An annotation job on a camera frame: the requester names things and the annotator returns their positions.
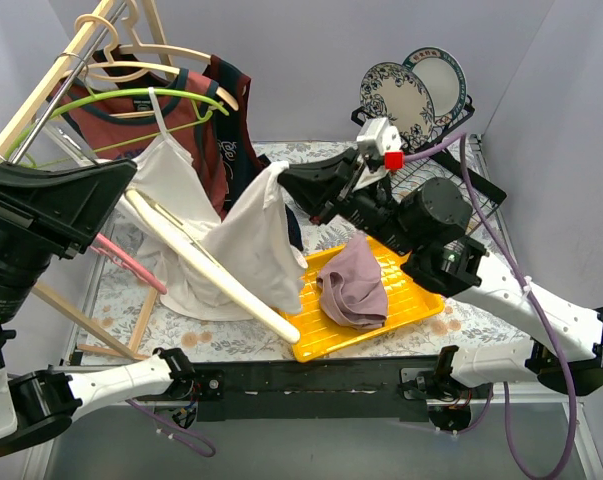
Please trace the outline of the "pink hanger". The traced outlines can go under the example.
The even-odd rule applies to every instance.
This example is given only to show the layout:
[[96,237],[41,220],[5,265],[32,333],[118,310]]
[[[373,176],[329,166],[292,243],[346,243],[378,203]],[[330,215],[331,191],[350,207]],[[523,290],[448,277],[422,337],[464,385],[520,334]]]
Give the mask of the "pink hanger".
[[153,288],[159,294],[167,293],[167,288],[162,282],[105,235],[99,233],[90,249],[96,254],[105,256],[117,267],[131,272],[138,280]]

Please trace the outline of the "pink tank top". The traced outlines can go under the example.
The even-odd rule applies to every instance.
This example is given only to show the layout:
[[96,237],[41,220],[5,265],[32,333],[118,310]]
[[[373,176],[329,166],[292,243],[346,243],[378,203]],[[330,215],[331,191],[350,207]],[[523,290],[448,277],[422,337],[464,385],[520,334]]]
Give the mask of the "pink tank top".
[[389,300],[381,267],[364,234],[355,234],[326,263],[316,285],[321,291],[321,310],[337,325],[359,331],[385,325]]

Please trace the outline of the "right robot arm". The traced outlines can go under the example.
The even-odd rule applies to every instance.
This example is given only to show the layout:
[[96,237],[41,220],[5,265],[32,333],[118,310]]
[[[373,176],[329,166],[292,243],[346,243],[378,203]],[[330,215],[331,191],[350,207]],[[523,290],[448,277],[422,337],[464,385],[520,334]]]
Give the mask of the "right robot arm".
[[474,210],[452,180],[433,177],[399,197],[389,173],[370,173],[350,148],[294,165],[278,182],[313,223],[342,217],[406,257],[401,269],[420,287],[478,307],[526,334],[510,345],[443,348],[424,376],[426,389],[452,398],[488,383],[538,381],[582,397],[603,386],[603,307],[561,299],[468,236]]

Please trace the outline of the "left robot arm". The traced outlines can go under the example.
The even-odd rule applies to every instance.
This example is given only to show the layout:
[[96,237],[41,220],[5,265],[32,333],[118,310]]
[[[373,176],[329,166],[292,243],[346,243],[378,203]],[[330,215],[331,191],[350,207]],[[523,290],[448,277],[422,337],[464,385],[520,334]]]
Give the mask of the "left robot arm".
[[177,348],[87,374],[7,373],[2,349],[16,333],[5,324],[53,257],[86,252],[136,171],[130,160],[64,171],[0,164],[0,457],[45,443],[111,404],[150,395],[181,400],[193,390],[194,369]]

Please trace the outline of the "cream hanger front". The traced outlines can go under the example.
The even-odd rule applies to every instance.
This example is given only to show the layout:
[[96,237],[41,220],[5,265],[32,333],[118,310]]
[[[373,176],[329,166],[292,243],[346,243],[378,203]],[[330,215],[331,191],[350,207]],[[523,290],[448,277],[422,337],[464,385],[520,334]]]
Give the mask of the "cream hanger front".
[[299,330],[232,276],[203,247],[189,225],[134,188],[127,188],[124,196],[151,230],[192,269],[289,344],[296,344],[300,340]]

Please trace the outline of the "white tank top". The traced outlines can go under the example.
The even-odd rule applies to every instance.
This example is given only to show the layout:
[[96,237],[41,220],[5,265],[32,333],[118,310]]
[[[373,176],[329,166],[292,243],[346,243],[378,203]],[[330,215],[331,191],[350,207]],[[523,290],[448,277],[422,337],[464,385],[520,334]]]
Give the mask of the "white tank top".
[[[184,223],[203,247],[244,287],[266,305],[289,314],[302,310],[299,295],[307,268],[300,250],[289,240],[283,189],[278,177],[289,168],[287,161],[267,166],[243,191],[216,226]],[[142,256],[155,258],[154,276],[167,293],[160,298],[168,309],[205,321],[239,321],[250,314],[235,304],[210,281],[192,269],[166,245],[121,198],[116,208],[139,228],[145,240]]]

